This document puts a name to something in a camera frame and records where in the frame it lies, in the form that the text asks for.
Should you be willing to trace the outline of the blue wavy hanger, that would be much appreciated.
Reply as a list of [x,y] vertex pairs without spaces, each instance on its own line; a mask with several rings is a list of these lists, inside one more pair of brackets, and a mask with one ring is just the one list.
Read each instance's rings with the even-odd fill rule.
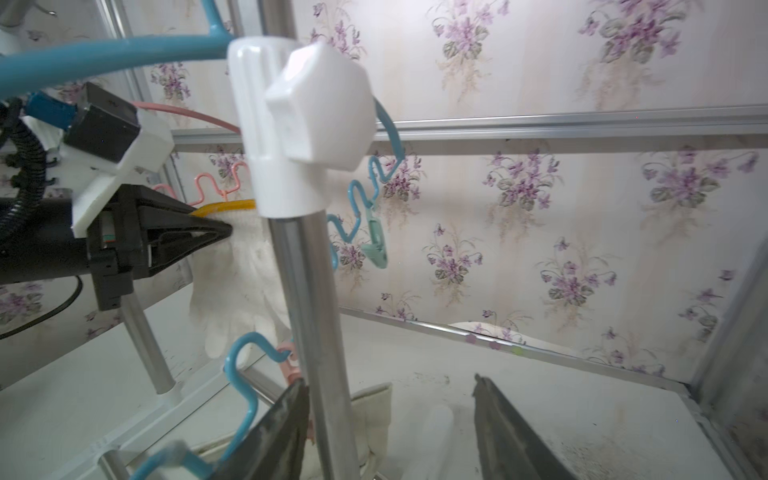
[[[101,309],[122,308],[159,395],[178,383],[140,311],[134,283],[218,247],[265,254],[246,274],[239,261],[199,272],[194,311],[227,333],[218,372],[248,409],[223,456],[204,461],[185,446],[151,456],[146,479],[181,466],[200,479],[295,476],[313,438],[327,479],[360,476],[353,410],[333,278],[326,212],[331,171],[356,169],[378,125],[398,132],[364,69],[324,43],[285,36],[237,39],[213,1],[203,35],[87,40],[22,52],[16,37],[28,1],[1,5],[1,140],[14,148],[17,193],[1,203],[5,283],[90,275]],[[218,201],[185,203],[164,186],[132,185],[174,148],[154,107],[136,107],[92,84],[108,73],[156,66],[178,76],[188,61],[225,60],[243,158]]]

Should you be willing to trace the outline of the white knit glove yellow cuff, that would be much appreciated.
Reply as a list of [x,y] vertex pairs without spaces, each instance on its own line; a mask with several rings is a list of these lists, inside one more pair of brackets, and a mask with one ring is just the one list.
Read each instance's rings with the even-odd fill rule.
[[194,214],[232,227],[231,235],[191,256],[189,316],[209,358],[224,359],[235,340],[256,332],[277,346],[291,337],[268,220],[252,200],[214,203]]

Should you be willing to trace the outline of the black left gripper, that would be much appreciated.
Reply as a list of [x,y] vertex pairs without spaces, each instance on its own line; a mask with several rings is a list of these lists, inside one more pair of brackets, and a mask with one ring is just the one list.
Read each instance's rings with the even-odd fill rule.
[[124,184],[87,230],[88,268],[98,309],[115,310],[134,281],[153,277],[207,246],[228,239],[232,226],[154,191]]

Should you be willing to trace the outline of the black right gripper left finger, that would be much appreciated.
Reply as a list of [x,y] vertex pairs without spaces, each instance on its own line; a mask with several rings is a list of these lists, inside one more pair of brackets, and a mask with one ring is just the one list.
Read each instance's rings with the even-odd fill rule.
[[309,429],[309,387],[298,379],[210,479],[299,479]]

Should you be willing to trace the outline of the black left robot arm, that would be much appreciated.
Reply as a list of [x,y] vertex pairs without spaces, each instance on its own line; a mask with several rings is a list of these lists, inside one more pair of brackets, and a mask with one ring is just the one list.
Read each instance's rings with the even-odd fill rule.
[[1,140],[17,149],[14,198],[1,201],[4,285],[90,275],[100,310],[120,308],[137,279],[231,236],[231,225],[195,216],[192,207],[143,185],[109,194],[86,233],[74,233],[73,199],[48,198],[51,166],[42,142],[21,117],[22,101],[1,107]]

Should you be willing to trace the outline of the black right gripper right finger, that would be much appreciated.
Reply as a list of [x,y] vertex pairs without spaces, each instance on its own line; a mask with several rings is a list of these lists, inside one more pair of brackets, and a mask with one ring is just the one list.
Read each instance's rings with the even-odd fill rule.
[[490,378],[477,374],[475,381],[474,425],[484,479],[576,478]]

